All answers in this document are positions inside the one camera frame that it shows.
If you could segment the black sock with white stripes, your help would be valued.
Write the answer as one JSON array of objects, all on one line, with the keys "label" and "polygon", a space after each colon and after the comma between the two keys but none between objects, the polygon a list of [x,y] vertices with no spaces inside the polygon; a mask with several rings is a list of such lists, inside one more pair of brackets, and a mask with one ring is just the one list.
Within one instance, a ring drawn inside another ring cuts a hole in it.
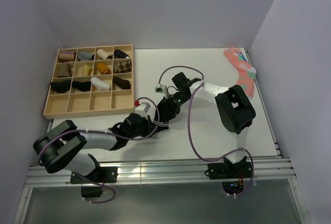
[{"label": "black sock with white stripes", "polygon": [[155,133],[169,129],[169,123],[167,122],[164,123],[153,120],[151,126],[152,126],[152,130],[155,130]]}]

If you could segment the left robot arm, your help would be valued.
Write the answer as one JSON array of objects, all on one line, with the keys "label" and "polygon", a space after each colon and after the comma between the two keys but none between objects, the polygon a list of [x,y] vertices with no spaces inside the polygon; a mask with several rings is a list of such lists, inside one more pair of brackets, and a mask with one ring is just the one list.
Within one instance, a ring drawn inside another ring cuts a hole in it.
[{"label": "left robot arm", "polygon": [[81,150],[119,150],[129,141],[151,137],[157,132],[159,121],[160,118],[153,121],[150,116],[131,113],[123,122],[101,131],[79,129],[73,121],[66,120],[37,139],[33,149],[38,156],[38,164],[48,173],[66,169],[76,177],[99,183],[107,176],[106,170],[93,155],[82,154]]}]

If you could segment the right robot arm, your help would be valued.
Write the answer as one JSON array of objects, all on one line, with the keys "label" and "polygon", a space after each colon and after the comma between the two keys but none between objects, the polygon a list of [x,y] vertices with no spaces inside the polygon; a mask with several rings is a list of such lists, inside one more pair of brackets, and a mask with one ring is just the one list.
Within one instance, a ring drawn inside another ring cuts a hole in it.
[{"label": "right robot arm", "polygon": [[225,154],[228,160],[224,164],[224,172],[229,177],[236,177],[242,170],[241,162],[246,157],[245,147],[249,127],[252,125],[256,112],[239,85],[222,87],[205,83],[203,79],[188,79],[183,72],[176,74],[172,81],[176,93],[170,94],[168,87],[158,83],[155,92],[162,93],[163,98],[158,103],[160,117],[159,130],[167,129],[169,121],[180,113],[180,108],[186,102],[192,107],[193,99],[205,100],[215,104],[224,128],[231,133],[231,150]]}]

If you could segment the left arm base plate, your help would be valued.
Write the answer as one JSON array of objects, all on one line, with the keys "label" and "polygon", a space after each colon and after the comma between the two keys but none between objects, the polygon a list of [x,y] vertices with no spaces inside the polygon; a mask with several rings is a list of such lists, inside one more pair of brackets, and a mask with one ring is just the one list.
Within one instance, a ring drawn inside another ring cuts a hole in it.
[{"label": "left arm base plate", "polygon": [[[117,181],[117,167],[97,167],[84,177],[96,183],[115,183]],[[81,179],[76,172],[72,172],[70,183],[85,184],[87,181]]]}]

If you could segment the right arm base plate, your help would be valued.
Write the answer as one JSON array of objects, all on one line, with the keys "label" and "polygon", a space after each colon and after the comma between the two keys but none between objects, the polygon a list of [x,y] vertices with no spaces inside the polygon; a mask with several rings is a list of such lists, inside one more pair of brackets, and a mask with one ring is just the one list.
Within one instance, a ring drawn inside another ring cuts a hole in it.
[{"label": "right arm base plate", "polygon": [[227,160],[220,163],[209,163],[204,174],[210,180],[251,178],[253,166],[246,160],[238,163],[231,163]]}]

